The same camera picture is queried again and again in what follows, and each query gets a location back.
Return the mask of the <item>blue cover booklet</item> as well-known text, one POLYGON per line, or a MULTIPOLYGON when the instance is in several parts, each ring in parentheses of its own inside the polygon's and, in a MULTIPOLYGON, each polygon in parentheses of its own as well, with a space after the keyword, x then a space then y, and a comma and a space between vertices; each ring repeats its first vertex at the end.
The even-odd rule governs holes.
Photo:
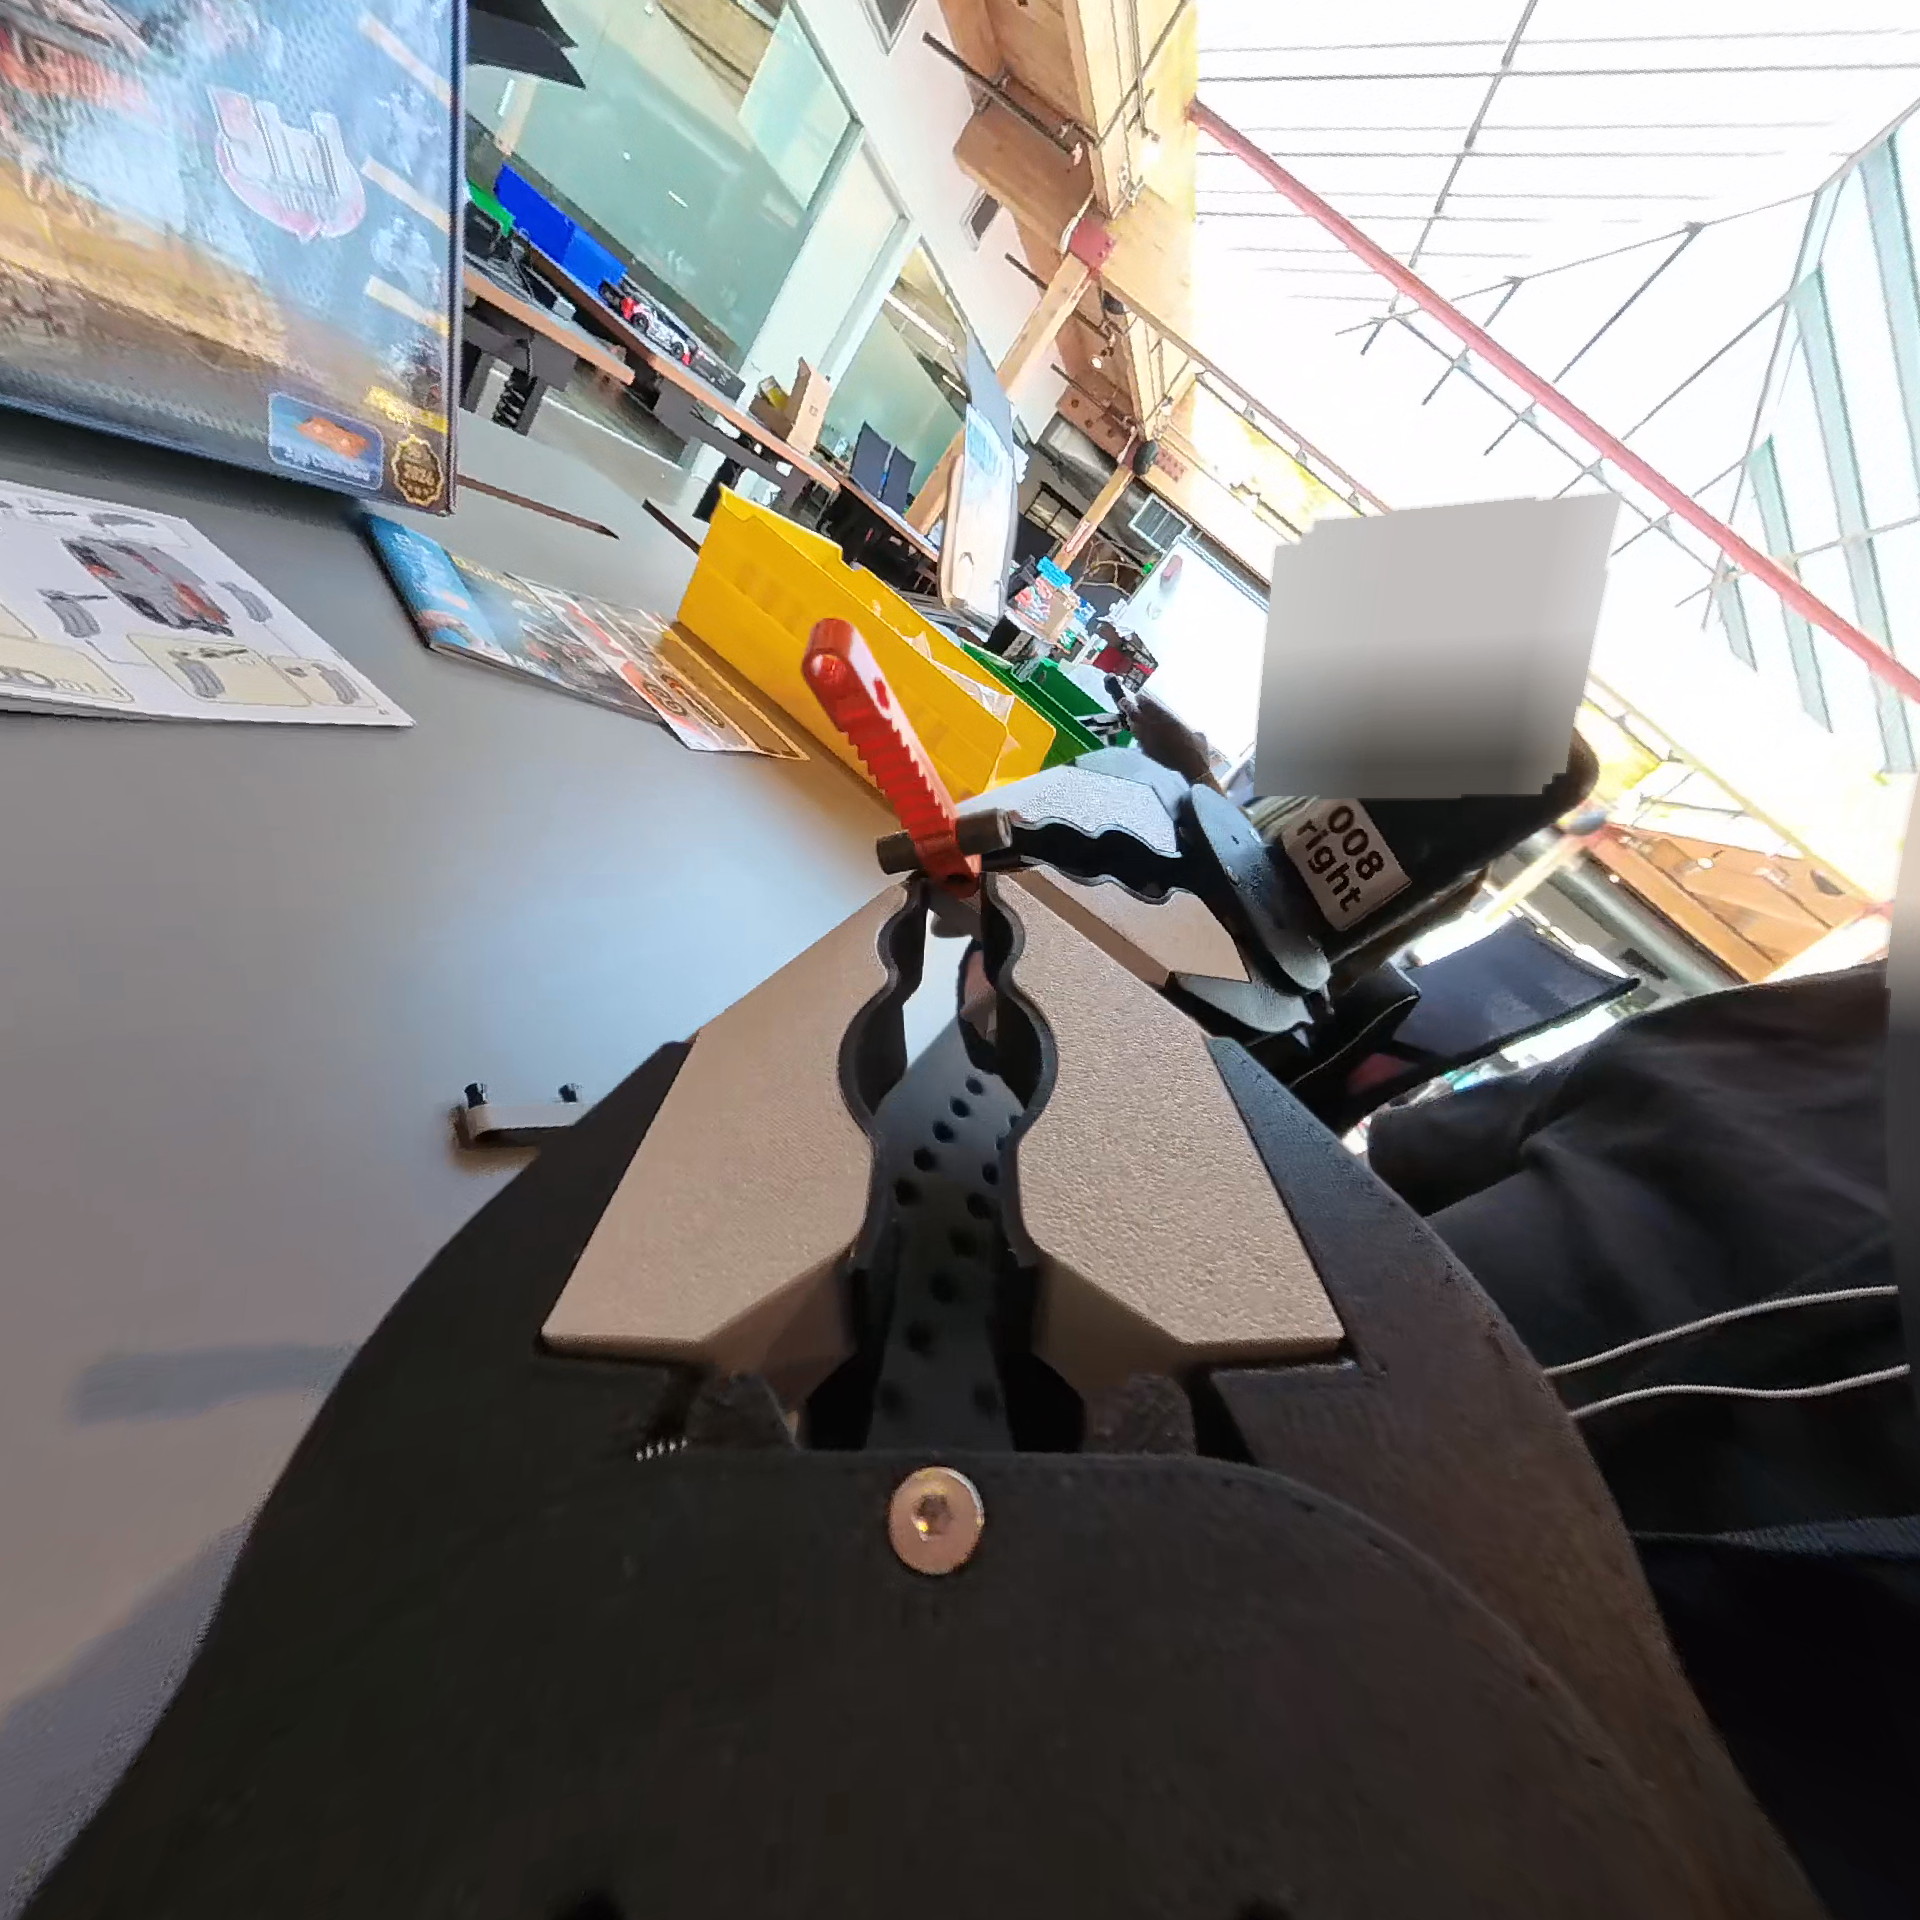
POLYGON ((361 527, 428 652, 659 722, 693 753, 808 759, 670 619, 464 559, 387 514, 363 514, 361 527))

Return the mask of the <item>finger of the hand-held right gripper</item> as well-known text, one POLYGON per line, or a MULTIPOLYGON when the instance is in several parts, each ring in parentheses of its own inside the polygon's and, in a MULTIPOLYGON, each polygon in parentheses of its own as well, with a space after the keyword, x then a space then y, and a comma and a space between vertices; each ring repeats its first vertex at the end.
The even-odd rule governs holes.
POLYGON ((1232 986, 1252 978, 1235 937, 1187 890, 1148 901, 1118 881, 1076 881, 1049 869, 1019 870, 1019 884, 1148 988, 1163 989, 1187 975, 1232 986))
POLYGON ((1008 828, 998 873, 1111 882, 1141 901, 1197 890, 1175 813, 1151 781, 1051 766, 998 786, 997 813, 1008 828))

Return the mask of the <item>black perforated panel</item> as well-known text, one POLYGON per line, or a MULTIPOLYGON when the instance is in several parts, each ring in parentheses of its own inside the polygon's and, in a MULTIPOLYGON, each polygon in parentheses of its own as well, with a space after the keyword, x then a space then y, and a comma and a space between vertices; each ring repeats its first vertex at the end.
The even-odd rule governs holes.
POLYGON ((1033 1354, 1038 1275, 1008 1239, 1022 1102, 998 1073, 972 942, 927 940, 902 1006, 905 1070, 880 1103, 880 1236, 868 1268, 868 1452, 1060 1452, 1070 1387, 1033 1354))

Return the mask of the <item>green storage bin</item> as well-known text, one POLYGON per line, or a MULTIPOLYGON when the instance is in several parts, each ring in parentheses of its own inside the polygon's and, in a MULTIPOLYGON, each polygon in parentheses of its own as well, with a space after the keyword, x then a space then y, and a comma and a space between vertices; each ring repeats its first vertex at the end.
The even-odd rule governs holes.
POLYGON ((1103 707, 1059 662, 1031 658, 1008 666, 968 641, 958 643, 972 662, 1015 695, 1015 699, 1046 719, 1051 743, 1039 767, 1065 766, 1093 753, 1131 749, 1135 738, 1115 708, 1103 707))

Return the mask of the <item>person's black jacket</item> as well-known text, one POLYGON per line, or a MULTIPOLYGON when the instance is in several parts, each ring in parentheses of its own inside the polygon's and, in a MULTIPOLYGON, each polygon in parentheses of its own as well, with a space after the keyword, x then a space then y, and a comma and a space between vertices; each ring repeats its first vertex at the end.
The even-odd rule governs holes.
POLYGON ((1692 1689, 1831 1916, 1917 1910, 1886 1065, 1873 962, 1656 1006, 1367 1135, 1557 1381, 1692 1689))

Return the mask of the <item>orange toy beam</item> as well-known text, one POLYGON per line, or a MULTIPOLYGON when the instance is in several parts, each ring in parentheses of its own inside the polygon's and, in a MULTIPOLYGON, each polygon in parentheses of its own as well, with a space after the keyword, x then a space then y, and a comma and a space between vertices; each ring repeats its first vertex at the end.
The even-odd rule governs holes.
MULTIPOLYGON (((857 628, 843 618, 817 619, 806 636, 799 671, 816 705, 894 810, 897 828, 916 836, 950 829, 958 819, 953 796, 857 628)), ((953 895, 972 895, 980 873, 959 884, 926 877, 953 895)))

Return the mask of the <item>red ceiling pipe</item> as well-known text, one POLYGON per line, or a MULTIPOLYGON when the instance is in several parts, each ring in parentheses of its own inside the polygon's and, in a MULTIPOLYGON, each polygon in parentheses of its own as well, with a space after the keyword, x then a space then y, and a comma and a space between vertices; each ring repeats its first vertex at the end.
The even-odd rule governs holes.
POLYGON ((1664 471, 1647 463, 1631 446, 1617 438, 1599 420, 1589 415, 1561 393, 1544 374, 1520 362, 1486 327, 1463 308, 1433 291, 1411 265, 1388 254, 1372 235, 1358 229, 1343 212, 1318 196, 1305 181, 1259 149, 1245 132, 1238 132, 1205 103, 1187 109, 1195 130, 1225 154, 1244 162, 1285 203, 1302 212, 1323 233, 1335 238, 1372 275, 1381 277, 1404 301, 1423 310, 1470 356, 1495 371, 1509 386, 1517 389, 1532 406, 1563 425, 1597 461, 1617 469, 1631 485, 1653 495, 1669 516, 1696 531, 1719 556, 1742 574, 1767 588, 1789 612, 1831 636, 1844 652, 1857 658, 1867 671, 1892 692, 1917 699, 1917 677, 1884 643, 1867 638, 1857 625, 1824 603, 1783 563, 1742 539, 1740 532, 1707 511, 1699 499, 1680 490, 1664 471))

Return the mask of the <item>dark grey toy pin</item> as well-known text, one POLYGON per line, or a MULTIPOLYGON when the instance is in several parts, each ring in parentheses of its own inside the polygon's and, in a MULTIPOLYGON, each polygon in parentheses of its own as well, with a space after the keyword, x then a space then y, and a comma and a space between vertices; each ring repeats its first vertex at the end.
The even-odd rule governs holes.
POLYGON ((885 873, 923 873, 950 884, 1006 865, 1013 851, 1013 820, 1001 810, 959 813, 944 831, 889 831, 875 843, 885 873))

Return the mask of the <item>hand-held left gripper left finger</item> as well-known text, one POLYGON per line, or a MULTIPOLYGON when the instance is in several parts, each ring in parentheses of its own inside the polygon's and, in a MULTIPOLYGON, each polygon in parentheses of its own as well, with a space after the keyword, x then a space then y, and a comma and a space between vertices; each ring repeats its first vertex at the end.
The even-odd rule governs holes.
POLYGON ((760 1377, 788 1405, 848 1356, 838 1268, 873 1146, 841 1047, 885 995, 889 884, 691 1041, 541 1337, 555 1354, 760 1377))

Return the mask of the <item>blue storage bin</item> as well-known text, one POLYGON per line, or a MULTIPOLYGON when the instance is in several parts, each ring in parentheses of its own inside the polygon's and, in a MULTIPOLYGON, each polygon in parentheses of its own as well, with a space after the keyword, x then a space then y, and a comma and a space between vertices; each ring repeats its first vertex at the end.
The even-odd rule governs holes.
POLYGON ((627 265, 510 164, 497 170, 491 191, 511 218, 517 235, 558 262, 590 297, 596 299, 624 281, 627 265))

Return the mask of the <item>open instruction booklet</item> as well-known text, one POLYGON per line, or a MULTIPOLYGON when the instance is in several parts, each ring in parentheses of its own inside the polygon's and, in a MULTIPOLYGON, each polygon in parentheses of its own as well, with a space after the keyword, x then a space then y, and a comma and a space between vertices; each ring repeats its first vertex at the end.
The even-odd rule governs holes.
POLYGON ((3 710, 413 725, 187 519, 21 483, 3 485, 3 710))

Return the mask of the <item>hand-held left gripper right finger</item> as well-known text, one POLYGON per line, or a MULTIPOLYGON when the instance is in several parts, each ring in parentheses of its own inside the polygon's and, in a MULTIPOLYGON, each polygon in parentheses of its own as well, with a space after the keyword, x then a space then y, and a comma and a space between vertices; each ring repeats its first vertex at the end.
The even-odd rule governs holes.
POLYGON ((1084 1401, 1129 1377, 1331 1359, 1336 1309, 1205 1028, 1022 882, 998 905, 1043 1035, 1015 1142, 1038 1356, 1084 1401))

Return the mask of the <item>blue toy robot box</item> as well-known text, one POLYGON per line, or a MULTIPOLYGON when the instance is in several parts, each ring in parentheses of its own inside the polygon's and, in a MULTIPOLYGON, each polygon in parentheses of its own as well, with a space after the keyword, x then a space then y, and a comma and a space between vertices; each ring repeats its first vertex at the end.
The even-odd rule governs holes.
POLYGON ((4 3, 4 406, 445 514, 464 50, 449 3, 4 3))

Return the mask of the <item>grey toy beam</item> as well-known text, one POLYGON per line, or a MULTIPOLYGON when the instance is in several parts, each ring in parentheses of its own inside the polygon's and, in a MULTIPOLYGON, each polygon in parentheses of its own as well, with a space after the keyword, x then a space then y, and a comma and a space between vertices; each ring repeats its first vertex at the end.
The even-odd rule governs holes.
POLYGON ((449 1109, 454 1140, 468 1151, 539 1150, 563 1135, 587 1103, 574 1083, 564 1083, 548 1099, 494 1099, 481 1083, 468 1083, 462 1102, 449 1109))

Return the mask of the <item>background wooden table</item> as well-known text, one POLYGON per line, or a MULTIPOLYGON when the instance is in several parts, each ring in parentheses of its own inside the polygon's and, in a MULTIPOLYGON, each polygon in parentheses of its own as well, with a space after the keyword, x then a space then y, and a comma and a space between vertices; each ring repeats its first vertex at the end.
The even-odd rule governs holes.
POLYGON ((464 293, 473 308, 484 307, 501 318, 511 318, 520 330, 567 350, 574 362, 637 393, 667 431, 718 450, 726 469, 772 483, 787 505, 804 490, 830 495, 841 491, 843 479, 832 469, 758 423, 710 382, 652 347, 643 334, 599 301, 583 301, 579 313, 587 327, 581 327, 470 260, 464 262, 464 293))

